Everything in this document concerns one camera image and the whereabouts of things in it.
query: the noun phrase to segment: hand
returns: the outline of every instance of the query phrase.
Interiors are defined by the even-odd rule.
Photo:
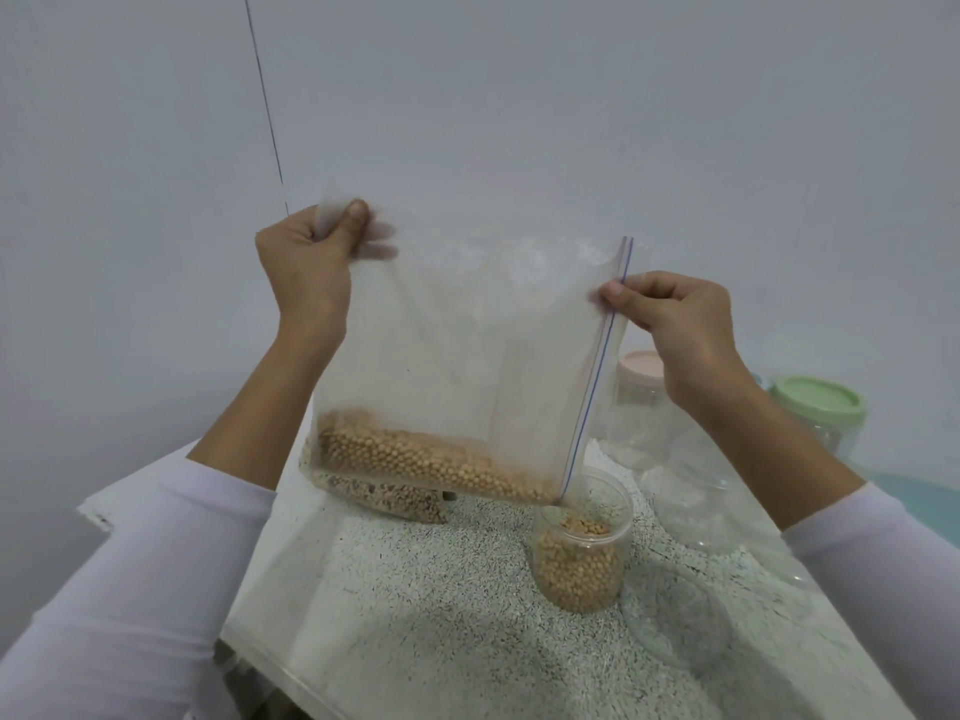
[[[351,304],[351,255],[372,219],[363,199],[343,210],[321,241],[314,232],[316,207],[300,210],[256,234],[260,256],[280,309],[277,340],[327,361],[347,334]]]
[[[734,343],[730,293],[709,280],[647,272],[611,280],[600,295],[654,337],[670,399],[694,419],[757,383]]]

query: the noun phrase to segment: pink lid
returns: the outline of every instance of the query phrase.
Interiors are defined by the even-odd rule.
[[[616,375],[630,384],[664,387],[664,362],[657,351],[630,351],[616,363]]]

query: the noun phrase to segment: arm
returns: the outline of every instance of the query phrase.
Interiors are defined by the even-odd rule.
[[[671,399],[724,452],[904,702],[921,718],[960,715],[960,550],[757,386],[726,289],[651,272],[601,293],[653,335]]]
[[[189,459],[7,653],[0,716],[184,717],[307,401],[346,332],[348,260],[368,219],[358,205],[323,242],[312,241],[313,208],[257,235],[280,306],[274,344]]]

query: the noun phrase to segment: person's right hand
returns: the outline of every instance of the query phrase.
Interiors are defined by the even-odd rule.
[[[730,293],[709,280],[646,272],[604,284],[600,295],[649,331],[663,359],[670,399],[694,419],[717,401],[756,389],[734,343]]]

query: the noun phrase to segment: person's left hand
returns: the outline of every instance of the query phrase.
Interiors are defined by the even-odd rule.
[[[307,207],[257,232],[256,251],[280,309],[277,338],[329,359],[347,334],[348,265],[372,215],[363,199],[354,199],[329,234],[315,233],[316,209]]]

